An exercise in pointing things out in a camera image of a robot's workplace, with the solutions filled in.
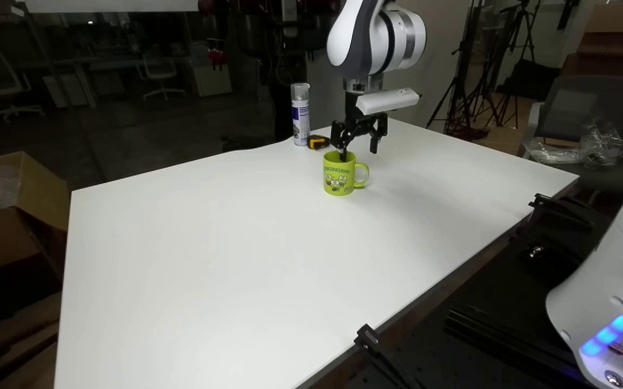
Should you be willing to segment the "white robot base blue lights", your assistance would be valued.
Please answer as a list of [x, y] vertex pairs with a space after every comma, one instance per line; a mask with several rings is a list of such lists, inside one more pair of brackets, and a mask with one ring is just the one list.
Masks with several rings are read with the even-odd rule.
[[547, 295], [546, 311], [581, 377], [623, 389], [623, 209], [581, 266]]

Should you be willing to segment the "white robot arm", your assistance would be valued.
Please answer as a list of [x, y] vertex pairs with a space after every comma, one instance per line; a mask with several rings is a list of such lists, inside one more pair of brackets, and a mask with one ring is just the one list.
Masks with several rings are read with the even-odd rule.
[[387, 115], [410, 108], [420, 94], [410, 88], [383, 91], [381, 78], [413, 67], [427, 49], [423, 19], [394, 0], [343, 0], [326, 38], [326, 59], [343, 78], [343, 119], [330, 124], [330, 145], [349, 158], [349, 145], [367, 135], [378, 152]]

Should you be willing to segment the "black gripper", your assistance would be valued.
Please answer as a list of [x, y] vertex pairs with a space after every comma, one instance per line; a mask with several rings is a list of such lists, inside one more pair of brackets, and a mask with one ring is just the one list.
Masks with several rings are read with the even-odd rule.
[[361, 81], [343, 82], [343, 119], [330, 124], [330, 140], [340, 144], [340, 160], [349, 162], [349, 145], [355, 136], [370, 136], [370, 155], [378, 155], [378, 144], [387, 135], [387, 115], [363, 115], [356, 97], [367, 91]]

